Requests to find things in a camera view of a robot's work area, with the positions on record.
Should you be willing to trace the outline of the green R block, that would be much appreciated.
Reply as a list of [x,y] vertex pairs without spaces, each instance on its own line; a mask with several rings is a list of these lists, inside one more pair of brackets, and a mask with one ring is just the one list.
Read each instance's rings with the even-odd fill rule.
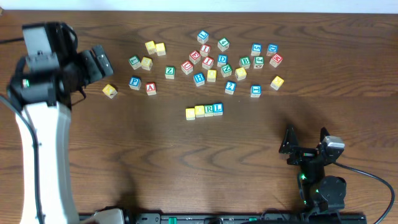
[[205,117],[214,116],[213,105],[205,105]]

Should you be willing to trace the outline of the yellow O block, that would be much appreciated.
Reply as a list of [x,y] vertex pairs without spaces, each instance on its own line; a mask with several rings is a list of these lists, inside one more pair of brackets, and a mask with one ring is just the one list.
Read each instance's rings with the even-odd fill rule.
[[203,105],[195,106],[195,117],[202,118],[205,116],[205,107]]

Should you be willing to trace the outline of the yellow C block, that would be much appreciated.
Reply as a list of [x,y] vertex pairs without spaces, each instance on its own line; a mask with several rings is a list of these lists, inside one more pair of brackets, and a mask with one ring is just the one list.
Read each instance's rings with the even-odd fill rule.
[[185,110],[185,116],[186,120],[195,120],[196,114],[195,114],[195,108],[187,108]]

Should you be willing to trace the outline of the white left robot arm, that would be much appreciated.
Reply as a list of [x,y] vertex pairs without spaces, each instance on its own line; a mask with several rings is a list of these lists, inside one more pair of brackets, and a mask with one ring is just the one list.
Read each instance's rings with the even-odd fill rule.
[[71,94],[113,74],[101,45],[30,55],[31,71],[19,64],[7,87],[5,104],[16,114],[22,140],[24,203],[21,223],[81,223],[73,200],[69,134]]

